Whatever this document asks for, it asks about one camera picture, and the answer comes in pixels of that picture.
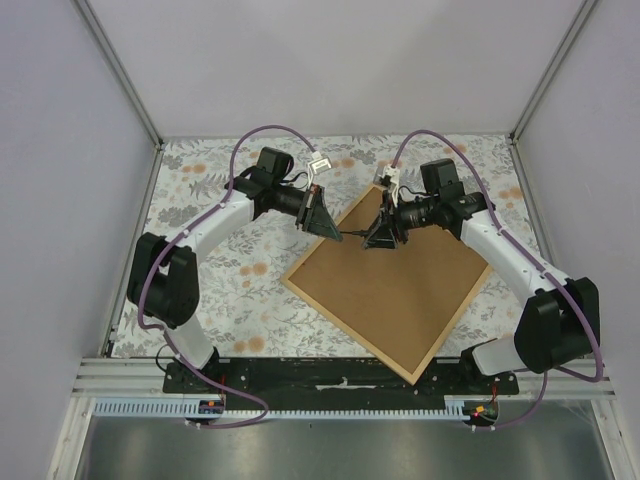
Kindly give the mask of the red black screwdriver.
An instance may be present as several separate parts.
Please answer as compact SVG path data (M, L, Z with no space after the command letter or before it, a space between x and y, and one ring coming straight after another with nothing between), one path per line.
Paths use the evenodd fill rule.
M341 235L351 235L355 237L367 238L369 232L367 230L340 231Z

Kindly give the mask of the wooden picture frame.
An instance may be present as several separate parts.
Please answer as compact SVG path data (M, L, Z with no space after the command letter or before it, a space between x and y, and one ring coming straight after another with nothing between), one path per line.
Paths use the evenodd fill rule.
M369 249L347 235L317 241L283 284L415 384L491 272L450 233L427 227L396 250Z

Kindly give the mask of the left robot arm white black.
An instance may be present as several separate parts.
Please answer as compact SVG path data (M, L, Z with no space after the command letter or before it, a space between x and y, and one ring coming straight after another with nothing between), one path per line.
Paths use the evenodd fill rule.
M202 216L186 222L171 239L143 234L137 241L127 286L127 299L138 307L143 329L159 328L180 359L188 363L185 379L198 392L219 384L220 368L210 362L215 348L196 317L200 300L199 263L232 233L274 210L291 216L297 229L340 241L342 234L324 202L324 188L314 177L332 168L328 157L311 154L305 188L285 176L293 168L291 155L265 147L257 164L227 185L222 201Z

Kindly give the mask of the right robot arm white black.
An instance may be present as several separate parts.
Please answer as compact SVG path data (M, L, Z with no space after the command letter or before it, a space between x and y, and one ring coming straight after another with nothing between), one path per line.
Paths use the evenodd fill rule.
M571 279L522 245L500 220L484 191L468 193L451 159L421 165L425 191L400 195L400 171L387 165L374 182L381 205L367 229L366 249L395 249L413 229L438 226L479 254L506 282L523 310L515 333L462 353L458 381L467 392L483 392L494 375L527 369L566 372L567 363L595 354L600 345L599 292L586 277Z

